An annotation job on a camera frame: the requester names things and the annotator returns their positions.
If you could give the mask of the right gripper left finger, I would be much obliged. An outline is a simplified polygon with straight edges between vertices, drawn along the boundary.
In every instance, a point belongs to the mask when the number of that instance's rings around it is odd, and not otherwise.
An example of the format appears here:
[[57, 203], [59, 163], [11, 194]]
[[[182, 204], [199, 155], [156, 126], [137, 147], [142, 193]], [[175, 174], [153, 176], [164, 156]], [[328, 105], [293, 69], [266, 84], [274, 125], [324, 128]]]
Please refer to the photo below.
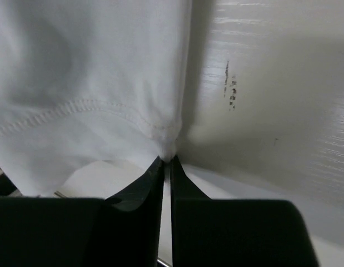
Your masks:
[[0, 197], [0, 266], [156, 266], [163, 161], [107, 199]]

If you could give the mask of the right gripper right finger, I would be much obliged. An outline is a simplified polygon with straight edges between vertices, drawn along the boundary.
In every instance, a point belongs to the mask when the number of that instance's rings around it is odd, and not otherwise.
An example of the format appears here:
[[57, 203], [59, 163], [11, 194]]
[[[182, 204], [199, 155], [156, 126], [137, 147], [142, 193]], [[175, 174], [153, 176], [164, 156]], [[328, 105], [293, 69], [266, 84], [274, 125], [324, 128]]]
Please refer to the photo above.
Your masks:
[[174, 266], [318, 266], [305, 221], [287, 200], [212, 199], [170, 163]]

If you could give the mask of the white skirt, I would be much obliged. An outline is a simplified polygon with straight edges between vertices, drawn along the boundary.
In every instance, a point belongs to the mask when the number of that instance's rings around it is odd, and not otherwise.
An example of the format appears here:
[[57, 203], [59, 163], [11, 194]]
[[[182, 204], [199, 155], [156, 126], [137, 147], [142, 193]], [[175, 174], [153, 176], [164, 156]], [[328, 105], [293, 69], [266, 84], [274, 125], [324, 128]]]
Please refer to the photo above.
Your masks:
[[170, 160], [191, 1], [0, 1], [0, 167], [47, 196], [95, 161]]

